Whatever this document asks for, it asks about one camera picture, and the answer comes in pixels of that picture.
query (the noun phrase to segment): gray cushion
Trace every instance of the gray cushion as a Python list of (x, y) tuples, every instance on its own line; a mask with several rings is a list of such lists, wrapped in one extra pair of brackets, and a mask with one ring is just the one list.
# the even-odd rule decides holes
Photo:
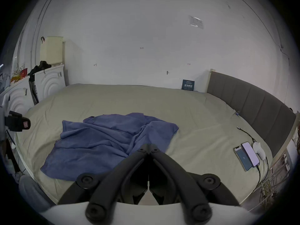
[(268, 144), (274, 157), (287, 139), (296, 115), (279, 99), (243, 80), (211, 72), (207, 93), (236, 110)]

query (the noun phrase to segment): bed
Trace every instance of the bed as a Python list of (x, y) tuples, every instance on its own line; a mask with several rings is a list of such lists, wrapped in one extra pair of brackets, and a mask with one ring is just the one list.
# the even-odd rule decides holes
[[(206, 93), (139, 85), (74, 84), (27, 112), (32, 127), (15, 134), (18, 153), (29, 174), (57, 203), (73, 182), (49, 178), (40, 167), (60, 139), (62, 120), (82, 122), (89, 116), (133, 112), (177, 124), (179, 130), (166, 153), (188, 172), (219, 176), (240, 203), (255, 189), (259, 174), (256, 168), (245, 172), (233, 152), (241, 143), (252, 142), (236, 126), (261, 143), (271, 165), (299, 122), (299, 113), (295, 115), (271, 94), (216, 72), (210, 74)], [(259, 167), (263, 178), (267, 164), (260, 162)]]

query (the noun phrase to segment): black screw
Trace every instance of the black screw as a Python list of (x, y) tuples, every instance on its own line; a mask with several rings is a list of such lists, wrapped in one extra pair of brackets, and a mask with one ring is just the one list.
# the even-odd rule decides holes
[(85, 212), (88, 219), (93, 221), (103, 221), (105, 219), (105, 210), (103, 207), (97, 204), (89, 204)]
[(198, 205), (193, 209), (193, 218), (197, 221), (207, 221), (212, 216), (211, 209), (208, 205)]
[(208, 177), (208, 178), (205, 178), (204, 179), (204, 182), (208, 183), (208, 184), (214, 184), (215, 183), (215, 180), (211, 177)]
[(83, 182), (84, 184), (89, 184), (93, 181), (93, 178), (90, 177), (90, 176), (84, 176), (82, 179), (81, 179), (81, 182)]

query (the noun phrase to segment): black phone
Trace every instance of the black phone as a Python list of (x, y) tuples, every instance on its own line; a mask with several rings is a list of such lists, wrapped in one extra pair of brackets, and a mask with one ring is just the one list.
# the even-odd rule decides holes
[(235, 154), (237, 155), (238, 159), (240, 160), (240, 162), (242, 163), (245, 171), (248, 171), (250, 168), (252, 168), (252, 163), (241, 146), (238, 146), (238, 147), (234, 148), (233, 150), (234, 150)]

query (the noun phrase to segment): blue sign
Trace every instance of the blue sign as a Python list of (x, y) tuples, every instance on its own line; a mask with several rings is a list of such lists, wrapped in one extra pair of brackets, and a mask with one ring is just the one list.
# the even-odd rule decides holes
[(190, 81), (190, 80), (184, 80), (183, 79), (181, 89), (194, 91), (194, 84), (195, 84), (195, 81)]

